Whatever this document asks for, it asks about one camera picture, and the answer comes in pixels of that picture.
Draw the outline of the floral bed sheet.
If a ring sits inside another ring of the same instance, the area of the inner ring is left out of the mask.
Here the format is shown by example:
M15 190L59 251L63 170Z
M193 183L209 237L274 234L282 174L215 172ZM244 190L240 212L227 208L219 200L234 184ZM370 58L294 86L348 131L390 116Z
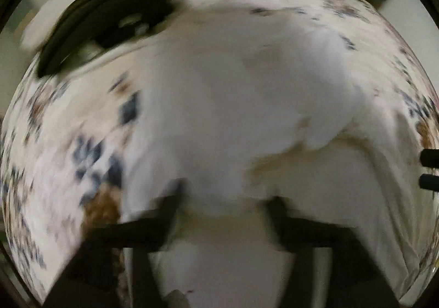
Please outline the floral bed sheet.
M417 140L403 182L414 201L408 213L420 263L408 291L397 299L399 307L413 307L437 291L438 191L420 188L419 179L438 176L438 168L420 163L423 149L438 149L438 96L409 46L373 6L362 0L170 0L173 12L152 34L138 27L134 38L107 50L87 42L59 73L39 78L43 44L74 1L49 1L27 26L22 43L33 59L1 130L6 236L18 272L42 305L93 229L145 213L123 218L126 152L139 113L141 50L183 14L232 9L261 16L283 11L304 24L328 27L368 69L385 70L385 81L375 90L399 98L397 108ZM126 265L132 258L126 248L117 261L121 307L131 307Z

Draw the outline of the white garment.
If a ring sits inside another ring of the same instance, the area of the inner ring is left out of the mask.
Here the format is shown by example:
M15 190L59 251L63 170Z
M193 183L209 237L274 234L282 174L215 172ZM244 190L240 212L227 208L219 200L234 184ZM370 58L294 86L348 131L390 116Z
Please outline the white garment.
M151 209L177 179L179 223L157 257L178 307L274 307L297 263L275 243L263 202L350 228L392 298L420 263L403 179L417 140L383 85L332 29L290 13L183 14L140 52L136 128L123 218Z

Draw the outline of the black folded garment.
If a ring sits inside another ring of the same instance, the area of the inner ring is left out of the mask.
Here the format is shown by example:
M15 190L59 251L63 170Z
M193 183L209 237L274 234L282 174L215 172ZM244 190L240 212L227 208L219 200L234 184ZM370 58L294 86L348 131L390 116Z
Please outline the black folded garment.
M75 0L43 44L36 74L59 73L87 42L107 50L134 38L138 27L145 26L150 35L173 10L170 0Z

